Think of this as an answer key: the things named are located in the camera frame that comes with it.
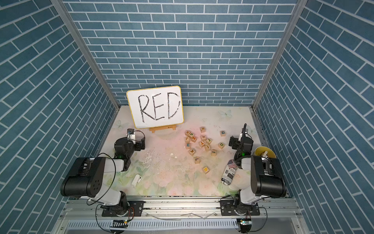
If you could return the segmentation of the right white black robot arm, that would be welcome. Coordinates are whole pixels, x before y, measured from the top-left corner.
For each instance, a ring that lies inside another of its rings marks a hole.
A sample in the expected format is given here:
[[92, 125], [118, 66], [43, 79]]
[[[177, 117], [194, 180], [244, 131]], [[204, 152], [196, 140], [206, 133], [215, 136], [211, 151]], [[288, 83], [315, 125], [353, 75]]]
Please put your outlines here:
[[265, 149], [259, 155], [252, 155], [253, 139], [246, 133], [240, 138], [231, 136], [228, 144], [235, 150], [234, 159], [229, 160], [221, 177], [224, 185], [230, 185], [238, 169], [250, 171], [250, 186], [239, 190], [235, 196], [220, 199], [221, 215], [259, 215], [258, 202], [267, 198], [283, 198], [286, 185], [280, 161]]

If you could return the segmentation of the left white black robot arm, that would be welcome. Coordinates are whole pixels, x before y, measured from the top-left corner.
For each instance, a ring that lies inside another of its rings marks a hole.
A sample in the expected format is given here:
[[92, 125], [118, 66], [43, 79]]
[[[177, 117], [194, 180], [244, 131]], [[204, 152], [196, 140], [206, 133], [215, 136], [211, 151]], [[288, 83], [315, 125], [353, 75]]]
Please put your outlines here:
[[112, 189], [118, 172], [125, 172], [135, 151], [145, 149], [146, 137], [135, 139], [135, 131], [114, 144], [115, 155], [100, 153], [96, 158], [77, 158], [65, 177], [60, 193], [64, 197], [86, 198], [87, 205], [98, 203], [103, 216], [132, 216], [134, 208], [123, 191]]

